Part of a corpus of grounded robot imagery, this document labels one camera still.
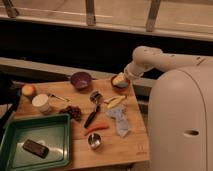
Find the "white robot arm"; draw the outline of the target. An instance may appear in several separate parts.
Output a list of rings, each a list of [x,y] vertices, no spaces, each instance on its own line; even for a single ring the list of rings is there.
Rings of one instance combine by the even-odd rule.
[[[150,171],[213,171],[213,56],[139,46],[124,73],[153,68],[163,74],[149,95]]]

